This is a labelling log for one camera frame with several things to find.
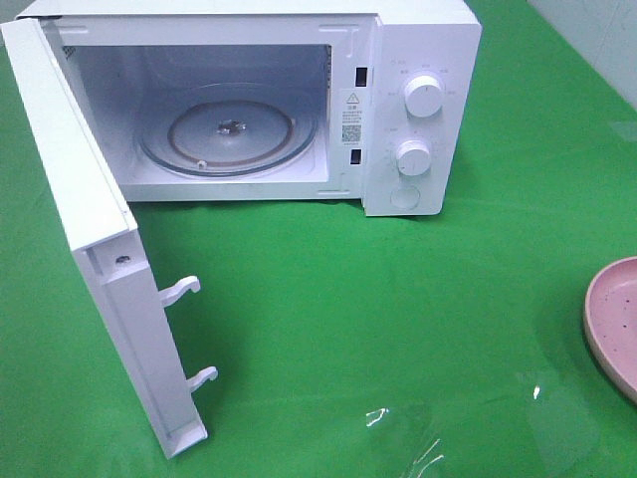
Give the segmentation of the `round white door button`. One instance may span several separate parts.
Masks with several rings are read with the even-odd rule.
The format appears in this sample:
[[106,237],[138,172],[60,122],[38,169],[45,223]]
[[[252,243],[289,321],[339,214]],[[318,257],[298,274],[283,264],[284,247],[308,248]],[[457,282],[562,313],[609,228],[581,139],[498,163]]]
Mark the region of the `round white door button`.
[[390,194],[391,204],[399,209],[410,210],[415,208],[420,201],[420,192],[415,186],[400,187]]

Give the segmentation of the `white round knob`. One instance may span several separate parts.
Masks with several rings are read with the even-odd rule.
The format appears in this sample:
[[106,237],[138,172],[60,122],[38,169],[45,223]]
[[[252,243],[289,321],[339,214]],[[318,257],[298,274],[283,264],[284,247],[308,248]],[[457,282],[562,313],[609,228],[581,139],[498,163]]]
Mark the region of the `white round knob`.
[[404,87],[404,103],[407,111],[417,118],[428,118],[442,108],[443,88],[431,75],[419,75]]
[[396,150],[396,165],[402,175],[419,176],[425,174],[430,169],[431,164],[429,147],[422,141],[405,141]]

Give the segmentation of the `white microwave door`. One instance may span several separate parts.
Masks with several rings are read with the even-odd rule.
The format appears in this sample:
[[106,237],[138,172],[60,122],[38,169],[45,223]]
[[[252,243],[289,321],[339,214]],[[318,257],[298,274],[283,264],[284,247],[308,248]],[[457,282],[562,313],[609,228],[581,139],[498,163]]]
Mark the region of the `white microwave door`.
[[158,290],[137,223],[41,23],[2,25],[24,109],[69,247],[164,455],[205,439],[192,393],[218,372],[184,373],[167,307],[200,289],[188,276]]

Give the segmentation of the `pink speckled plate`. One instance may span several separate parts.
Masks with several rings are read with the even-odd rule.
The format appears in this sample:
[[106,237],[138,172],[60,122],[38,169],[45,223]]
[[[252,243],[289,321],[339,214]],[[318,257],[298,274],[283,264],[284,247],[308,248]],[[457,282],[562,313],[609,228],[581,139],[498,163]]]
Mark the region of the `pink speckled plate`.
[[587,342],[607,377],[636,400],[636,258],[601,269],[584,299]]

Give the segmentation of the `green table cloth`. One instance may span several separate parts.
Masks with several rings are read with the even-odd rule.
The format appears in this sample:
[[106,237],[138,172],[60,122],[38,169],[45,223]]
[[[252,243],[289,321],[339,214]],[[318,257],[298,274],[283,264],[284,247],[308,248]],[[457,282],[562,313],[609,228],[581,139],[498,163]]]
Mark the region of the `green table cloth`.
[[480,52],[443,211],[135,204],[208,438],[166,459],[1,66],[5,477],[632,477],[636,409],[582,333],[636,252],[636,114],[524,1]]

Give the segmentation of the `glass microwave turntable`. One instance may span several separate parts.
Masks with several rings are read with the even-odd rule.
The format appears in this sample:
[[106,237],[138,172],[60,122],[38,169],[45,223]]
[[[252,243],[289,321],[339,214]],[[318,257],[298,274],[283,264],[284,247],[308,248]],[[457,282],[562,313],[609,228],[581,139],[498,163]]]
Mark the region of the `glass microwave turntable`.
[[314,141],[321,113],[303,91],[214,84],[146,103],[139,143],[172,171],[234,178],[295,159]]

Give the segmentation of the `white microwave oven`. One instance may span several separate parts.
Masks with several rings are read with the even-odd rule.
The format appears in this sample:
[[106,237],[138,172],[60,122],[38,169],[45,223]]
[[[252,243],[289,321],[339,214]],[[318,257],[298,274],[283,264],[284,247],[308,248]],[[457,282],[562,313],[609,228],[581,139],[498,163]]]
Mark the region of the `white microwave oven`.
[[[482,34],[462,1],[37,1],[22,19],[41,23],[128,201],[357,199],[369,216],[442,208]],[[419,75],[443,88],[428,118],[404,103]],[[322,109],[312,144],[234,178],[185,175],[144,153],[146,103],[228,83],[310,94]],[[397,169],[409,140],[429,147],[425,174]],[[407,186],[418,205],[394,207],[391,192]]]

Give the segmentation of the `white wall panel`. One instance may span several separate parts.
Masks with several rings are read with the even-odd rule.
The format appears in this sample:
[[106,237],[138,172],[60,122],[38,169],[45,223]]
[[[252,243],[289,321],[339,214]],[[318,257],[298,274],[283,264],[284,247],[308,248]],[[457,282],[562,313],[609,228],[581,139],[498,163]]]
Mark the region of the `white wall panel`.
[[531,5],[631,106],[636,105],[636,3],[532,1]]

